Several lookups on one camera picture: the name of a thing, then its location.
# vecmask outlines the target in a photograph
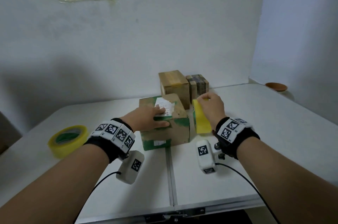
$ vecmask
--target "yellow tape roll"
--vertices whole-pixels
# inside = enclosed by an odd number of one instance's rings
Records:
[[[48,146],[56,158],[64,158],[75,149],[82,146],[88,137],[86,126],[75,125],[54,134],[48,141]]]

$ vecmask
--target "label sticker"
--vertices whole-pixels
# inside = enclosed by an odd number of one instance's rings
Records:
[[[160,108],[164,107],[166,109],[163,114],[157,114],[155,116],[171,116],[175,107],[175,103],[171,103],[169,100],[166,100],[164,98],[157,98],[155,106],[159,106]]]
[[[165,143],[166,143],[166,141],[154,141],[154,146],[163,145]]]

